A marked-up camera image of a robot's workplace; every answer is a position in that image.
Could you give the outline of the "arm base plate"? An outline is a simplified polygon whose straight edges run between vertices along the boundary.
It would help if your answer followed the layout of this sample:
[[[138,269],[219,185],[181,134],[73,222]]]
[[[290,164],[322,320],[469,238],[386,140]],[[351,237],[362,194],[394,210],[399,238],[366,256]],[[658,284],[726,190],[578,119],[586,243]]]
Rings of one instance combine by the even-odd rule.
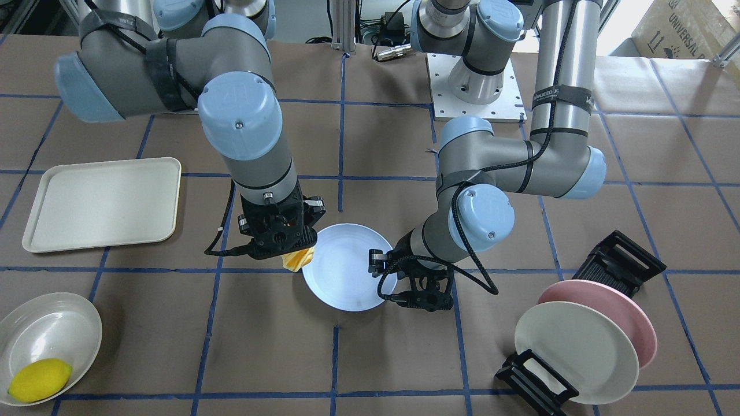
[[[449,86],[449,76],[460,56],[428,54],[429,87],[433,99],[434,118],[449,121],[453,118],[474,115],[489,122],[519,122],[526,120],[520,87],[516,81],[513,64],[508,61],[503,71],[502,88],[492,103],[474,105],[456,97]]]

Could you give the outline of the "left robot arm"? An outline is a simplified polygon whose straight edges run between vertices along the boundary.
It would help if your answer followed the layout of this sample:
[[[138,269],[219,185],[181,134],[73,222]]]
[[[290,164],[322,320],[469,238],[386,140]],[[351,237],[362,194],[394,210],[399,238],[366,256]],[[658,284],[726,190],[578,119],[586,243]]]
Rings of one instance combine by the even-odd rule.
[[[497,93],[475,97],[475,84],[500,86],[525,29],[520,5],[415,1],[410,44],[420,52],[459,56],[451,82],[455,95],[466,102],[491,102]],[[478,254],[513,229],[515,212],[507,194],[587,199],[602,187],[605,156],[587,144],[587,137],[603,3],[537,5],[542,28],[529,138],[499,137],[476,115],[446,122],[437,152],[436,210],[390,252],[368,254],[380,299],[412,309],[450,310],[455,274],[498,294]]]

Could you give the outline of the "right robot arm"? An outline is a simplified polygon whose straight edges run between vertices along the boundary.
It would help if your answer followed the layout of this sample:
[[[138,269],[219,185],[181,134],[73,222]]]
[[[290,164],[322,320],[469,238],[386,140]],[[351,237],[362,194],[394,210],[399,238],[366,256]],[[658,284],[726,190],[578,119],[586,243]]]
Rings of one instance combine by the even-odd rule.
[[[64,103],[85,122],[197,111],[239,192],[239,229],[251,241],[216,251],[257,260],[317,242],[321,197],[301,191],[276,98],[267,40],[272,1],[155,1],[151,11],[87,2],[81,50],[55,63]]]

